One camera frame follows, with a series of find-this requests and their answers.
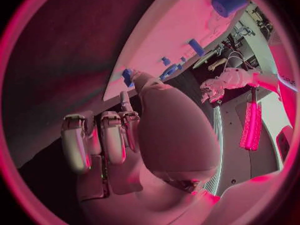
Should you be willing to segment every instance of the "blue object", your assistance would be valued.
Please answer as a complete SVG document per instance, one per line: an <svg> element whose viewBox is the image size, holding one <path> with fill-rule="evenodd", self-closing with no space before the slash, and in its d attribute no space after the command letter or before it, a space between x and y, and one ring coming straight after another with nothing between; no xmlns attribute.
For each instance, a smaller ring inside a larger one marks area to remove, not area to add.
<svg viewBox="0 0 300 225"><path fill-rule="evenodd" d="M165 80L167 77L169 77L170 75L172 75L176 70L179 69L179 65L177 64L173 64L171 66L169 66L163 73L162 75L159 76L160 80Z"/></svg>
<svg viewBox="0 0 300 225"><path fill-rule="evenodd" d="M194 49L194 51L200 56L202 57L205 54L204 49L200 46L200 44L195 40L192 39L188 42L188 44L192 47L192 49Z"/></svg>
<svg viewBox="0 0 300 225"><path fill-rule="evenodd" d="M248 0L212 0L211 4L220 16L228 18L230 14L246 6Z"/></svg>
<svg viewBox="0 0 300 225"><path fill-rule="evenodd" d="M166 58L165 56L161 60L165 66L168 66L171 63L170 59Z"/></svg>
<svg viewBox="0 0 300 225"><path fill-rule="evenodd" d="M131 76L132 73L133 73L133 71L131 69L128 69L128 68L126 68L122 73L122 76L124 78L124 83L126 84L126 86L128 88L130 88L134 85L134 83L130 79L130 76Z"/></svg>

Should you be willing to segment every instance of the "robotic hand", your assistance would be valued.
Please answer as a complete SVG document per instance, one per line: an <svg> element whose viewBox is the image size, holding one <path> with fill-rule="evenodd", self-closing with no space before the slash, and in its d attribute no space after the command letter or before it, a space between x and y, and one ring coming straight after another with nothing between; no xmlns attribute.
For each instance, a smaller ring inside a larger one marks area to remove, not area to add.
<svg viewBox="0 0 300 225"><path fill-rule="evenodd" d="M224 96L224 89L242 88L246 85L253 87L258 86L256 75L260 72L252 69L246 71L241 68L228 67L221 75L215 79L208 79L200 86L202 93L201 102L204 103L207 99L211 103L221 99Z"/></svg>

